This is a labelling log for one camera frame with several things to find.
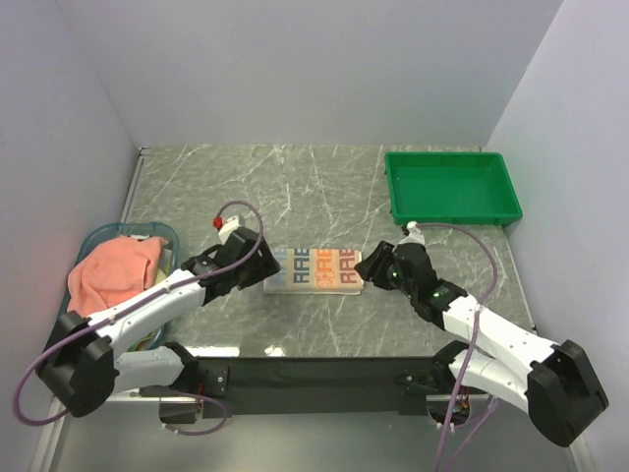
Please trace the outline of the colourful striped rabbit towel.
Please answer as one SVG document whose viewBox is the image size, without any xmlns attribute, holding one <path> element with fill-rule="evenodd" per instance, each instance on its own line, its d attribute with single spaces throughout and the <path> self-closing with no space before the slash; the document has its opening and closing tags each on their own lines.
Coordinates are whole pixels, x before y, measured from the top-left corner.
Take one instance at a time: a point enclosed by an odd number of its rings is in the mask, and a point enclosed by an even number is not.
<svg viewBox="0 0 629 472">
<path fill-rule="evenodd" d="M 268 295 L 360 295 L 364 282 L 355 271 L 362 252 L 354 249 L 276 249 L 280 271 L 263 282 Z"/>
</svg>

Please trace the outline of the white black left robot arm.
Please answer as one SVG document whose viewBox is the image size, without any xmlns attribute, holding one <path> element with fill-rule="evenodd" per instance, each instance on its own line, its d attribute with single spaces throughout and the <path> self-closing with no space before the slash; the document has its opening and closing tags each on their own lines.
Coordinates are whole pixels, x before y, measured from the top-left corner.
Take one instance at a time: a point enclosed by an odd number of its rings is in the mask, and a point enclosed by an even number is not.
<svg viewBox="0 0 629 472">
<path fill-rule="evenodd" d="M 239 226 L 144 293 L 85 319 L 76 312 L 62 315 L 35 372 L 74 417 L 93 412 L 114 393 L 134 388 L 197 393 L 199 361 L 181 344 L 139 352 L 132 351 L 132 345 L 171 320 L 233 289 L 258 284 L 280 269 L 264 238 Z"/>
</svg>

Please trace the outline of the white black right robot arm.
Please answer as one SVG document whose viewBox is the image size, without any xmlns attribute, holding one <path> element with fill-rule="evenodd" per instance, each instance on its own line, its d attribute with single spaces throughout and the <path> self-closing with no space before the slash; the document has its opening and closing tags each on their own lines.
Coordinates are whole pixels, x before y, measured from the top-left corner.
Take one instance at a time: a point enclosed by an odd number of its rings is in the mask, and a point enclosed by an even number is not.
<svg viewBox="0 0 629 472">
<path fill-rule="evenodd" d="M 423 245 L 380 242 L 356 271 L 365 282 L 401 292 L 420 318 L 457 337 L 432 357 L 429 371 L 400 375 L 402 384 L 427 394 L 461 385 L 482 390 L 526 412 L 546 439 L 562 447 L 608 407 L 579 344 L 538 337 L 492 312 L 438 277 Z"/>
</svg>

